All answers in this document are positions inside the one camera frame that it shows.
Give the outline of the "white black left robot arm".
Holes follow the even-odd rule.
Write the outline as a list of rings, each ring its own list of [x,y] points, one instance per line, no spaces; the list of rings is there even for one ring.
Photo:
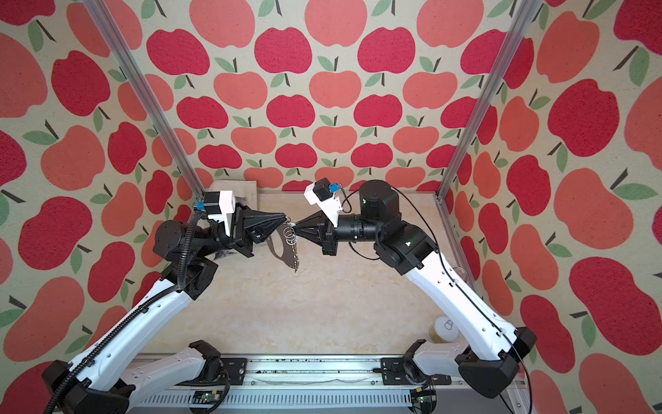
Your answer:
[[[51,394],[45,412],[127,413],[172,386],[220,386],[217,409],[231,387],[220,352],[204,340],[143,367],[129,365],[179,312],[210,286],[218,266],[209,255],[234,250],[246,257],[287,221],[284,213],[242,204],[201,203],[188,224],[160,224],[153,251],[168,261],[160,278],[132,310],[70,362],[56,360],[42,374]]]

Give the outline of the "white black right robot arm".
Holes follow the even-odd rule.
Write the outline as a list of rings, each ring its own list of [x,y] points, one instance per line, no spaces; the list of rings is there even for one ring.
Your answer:
[[[436,374],[459,376],[478,394],[498,397],[524,369],[534,332],[486,305],[451,267],[433,234],[403,220],[401,191],[383,180],[363,183],[356,214],[344,212],[338,191],[341,186],[328,179],[308,185],[304,196],[319,211],[294,224],[295,234],[329,256],[340,243],[372,243],[378,261],[426,293],[464,338],[458,345],[416,341],[403,356],[408,381],[427,385]]]

